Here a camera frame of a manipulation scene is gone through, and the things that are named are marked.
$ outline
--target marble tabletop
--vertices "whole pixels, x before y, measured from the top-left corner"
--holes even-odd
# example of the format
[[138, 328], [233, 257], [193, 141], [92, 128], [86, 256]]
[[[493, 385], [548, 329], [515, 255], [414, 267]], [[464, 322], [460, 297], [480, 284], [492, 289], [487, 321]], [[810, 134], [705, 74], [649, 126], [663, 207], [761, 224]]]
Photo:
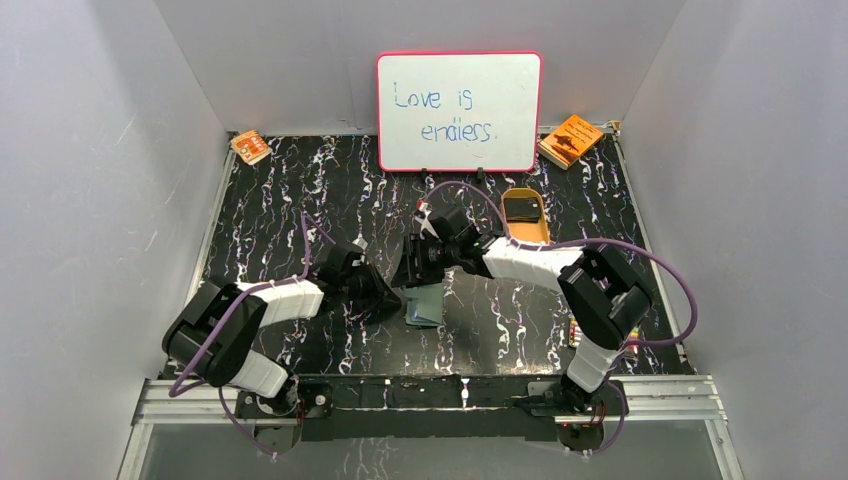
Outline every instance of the marble tabletop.
[[[208, 252], [204, 276], [230, 281], [281, 279], [303, 269], [299, 211], [305, 209], [336, 239], [368, 242], [366, 252], [387, 280], [416, 202], [445, 180], [465, 174], [392, 174], [377, 164], [374, 136], [268, 137], [273, 156], [249, 166], [236, 160]], [[510, 187], [530, 187], [545, 200], [553, 240], [603, 236], [643, 246], [614, 139], [606, 135], [564, 171], [545, 160], [524, 174], [486, 174], [478, 187], [498, 200]], [[469, 193], [446, 188], [483, 227], [497, 217]], [[326, 245], [308, 231], [313, 253]], [[656, 303], [642, 323], [648, 339], [671, 336], [649, 262], [625, 254], [653, 289]], [[567, 347], [571, 313], [561, 296], [542, 287], [448, 272], [444, 325], [406, 325], [404, 312], [365, 318], [339, 308], [311, 319], [269, 326], [254, 348], [282, 359], [296, 373], [519, 374], [556, 373]], [[641, 349], [618, 373], [691, 373], [674, 347]]]

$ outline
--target gray wall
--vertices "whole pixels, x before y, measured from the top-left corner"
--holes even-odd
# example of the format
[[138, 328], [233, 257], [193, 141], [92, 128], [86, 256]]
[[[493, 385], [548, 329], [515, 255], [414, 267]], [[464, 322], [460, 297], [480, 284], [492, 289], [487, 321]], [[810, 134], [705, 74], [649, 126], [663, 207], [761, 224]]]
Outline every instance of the gray wall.
[[846, 98], [848, 3], [689, 0], [625, 117], [648, 233], [702, 306], [687, 349], [749, 478], [848, 471]]
[[157, 0], [228, 130], [376, 129], [384, 51], [538, 50], [541, 125], [624, 116], [684, 0]]
[[0, 6], [0, 470], [114, 478], [224, 130], [151, 0]]

